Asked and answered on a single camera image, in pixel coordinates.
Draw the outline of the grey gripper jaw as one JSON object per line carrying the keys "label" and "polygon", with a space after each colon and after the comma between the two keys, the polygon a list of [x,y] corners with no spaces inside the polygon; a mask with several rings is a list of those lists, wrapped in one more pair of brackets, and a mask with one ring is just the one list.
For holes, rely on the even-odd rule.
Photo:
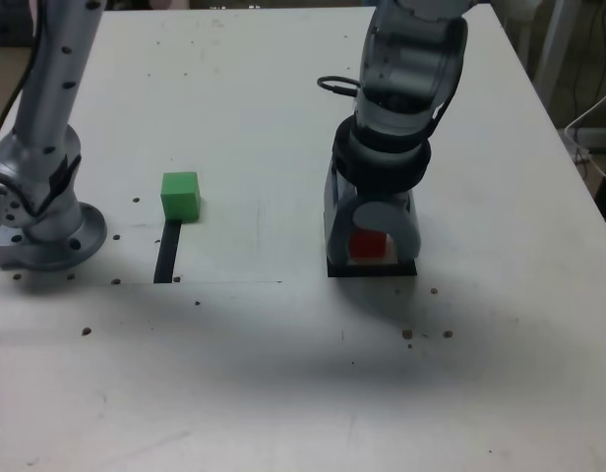
{"label": "grey gripper jaw", "polygon": [[324,223],[327,258],[332,265],[347,265],[349,240],[355,229],[353,213],[360,202],[356,187],[332,163],[324,190]]}
{"label": "grey gripper jaw", "polygon": [[399,262],[415,260],[421,250],[421,235],[412,192],[392,194],[385,201],[367,201],[353,213],[352,221],[361,229],[389,235]]}

